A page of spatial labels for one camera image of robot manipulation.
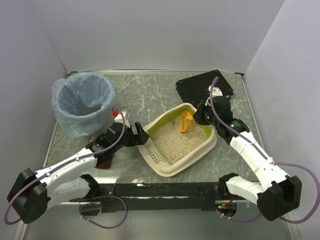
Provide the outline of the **orange litter scoop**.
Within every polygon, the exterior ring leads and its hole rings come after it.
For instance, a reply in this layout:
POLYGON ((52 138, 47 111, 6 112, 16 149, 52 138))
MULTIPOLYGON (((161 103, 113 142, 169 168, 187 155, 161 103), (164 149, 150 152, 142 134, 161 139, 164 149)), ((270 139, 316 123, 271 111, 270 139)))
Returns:
POLYGON ((192 127, 193 115, 190 112, 184 111, 179 118, 179 132, 185 133, 192 127))

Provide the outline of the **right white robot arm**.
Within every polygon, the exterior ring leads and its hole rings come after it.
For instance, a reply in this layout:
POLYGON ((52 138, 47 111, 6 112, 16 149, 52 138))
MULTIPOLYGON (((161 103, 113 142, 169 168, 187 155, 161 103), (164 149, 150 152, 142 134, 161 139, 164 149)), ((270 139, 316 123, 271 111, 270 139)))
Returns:
POLYGON ((289 176, 275 164, 255 140, 249 127, 233 116, 230 101, 224 96, 213 98, 213 104, 201 102, 193 114, 195 122, 211 125, 216 133, 247 163, 258 182, 229 173, 219 179, 225 195, 236 195, 257 205, 262 216, 273 221, 300 205, 302 182, 289 176))

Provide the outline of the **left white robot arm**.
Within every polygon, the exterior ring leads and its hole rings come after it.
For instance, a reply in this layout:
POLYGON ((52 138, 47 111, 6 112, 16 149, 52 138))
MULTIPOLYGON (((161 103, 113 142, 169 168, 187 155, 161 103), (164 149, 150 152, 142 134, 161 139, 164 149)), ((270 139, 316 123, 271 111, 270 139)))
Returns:
POLYGON ((135 122, 135 127, 137 133, 133 133, 130 125, 115 122, 73 156, 35 172, 29 168, 20 172, 7 196, 7 208, 14 209, 19 218, 10 221, 7 210, 3 217, 5 224, 20 221, 29 224, 61 202, 95 197, 99 184, 82 173, 103 164, 111 165, 114 154, 123 147, 144 145, 149 135, 139 122, 135 122))

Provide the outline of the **beige green litter box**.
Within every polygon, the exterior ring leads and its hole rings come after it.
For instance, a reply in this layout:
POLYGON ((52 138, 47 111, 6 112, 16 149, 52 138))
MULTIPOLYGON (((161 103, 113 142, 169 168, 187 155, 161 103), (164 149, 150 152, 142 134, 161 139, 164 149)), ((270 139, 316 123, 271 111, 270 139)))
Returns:
POLYGON ((215 129, 191 122, 191 128, 179 131, 180 115, 194 114, 190 103, 180 104, 143 127, 149 135, 138 150, 147 164, 160 176, 172 177, 209 153, 217 143, 215 129))

